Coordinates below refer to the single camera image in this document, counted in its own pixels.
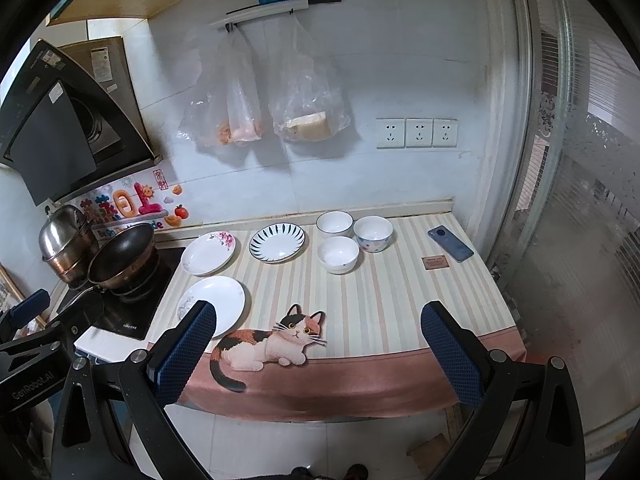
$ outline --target shoe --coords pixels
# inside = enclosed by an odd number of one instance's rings
[[[342,480],[367,480],[369,470],[362,464],[353,464],[347,469],[347,474]]]
[[[299,465],[291,470],[292,475],[299,476],[300,478],[314,478],[314,474],[306,467]]]

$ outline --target bowl with floral pattern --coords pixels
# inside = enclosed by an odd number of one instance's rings
[[[382,216],[365,216],[353,225],[356,241],[363,251],[379,253],[391,243],[394,227]]]
[[[191,242],[180,264],[193,276],[206,276],[225,265],[236,250],[236,238],[226,231],[207,233]]]

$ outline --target oval plate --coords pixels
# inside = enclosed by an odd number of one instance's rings
[[[205,276],[226,264],[236,249],[236,238],[226,231],[207,233],[191,242],[182,253],[182,268],[193,276]]]
[[[249,252],[256,260],[277,264],[293,258],[305,243],[305,232],[295,224],[273,224],[260,229],[249,242]]]
[[[209,301],[216,309],[216,332],[212,339],[227,332],[242,316],[244,288],[228,276],[212,276],[191,285],[178,301],[178,320],[196,301]]]

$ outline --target table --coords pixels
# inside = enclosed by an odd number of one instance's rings
[[[306,348],[299,367],[267,364],[260,372],[229,377],[247,384],[238,394],[211,377],[207,348],[186,385],[181,402],[201,410],[251,420],[321,420],[334,416],[400,416],[449,406],[455,394],[422,338],[422,306],[440,300],[464,328],[488,348],[502,348],[514,359],[526,354],[510,311],[480,256],[461,264],[425,270],[421,258],[444,254],[427,231],[445,225],[471,242],[452,213],[391,218],[394,241],[385,251],[363,253],[349,274],[327,273],[316,257],[321,242],[314,226],[304,226],[307,247],[282,264],[264,264],[246,250],[254,232],[232,232],[238,247],[219,272],[241,282],[247,295],[236,328],[269,330],[293,303],[303,312],[323,310],[325,347]],[[162,300],[170,328],[178,323],[182,293],[200,278],[179,269]],[[150,340],[160,335],[159,330]]]

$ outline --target transparent plastic bag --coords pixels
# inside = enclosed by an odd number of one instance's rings
[[[260,102],[251,50],[234,28],[213,56],[200,53],[202,73],[191,90],[177,137],[200,146],[260,139]]]
[[[280,20],[282,50],[271,67],[273,129],[287,140],[324,140],[351,123],[330,63],[295,14]]]
[[[251,50],[236,27],[225,42],[225,67],[231,140],[236,144],[258,140],[262,136],[262,118]]]

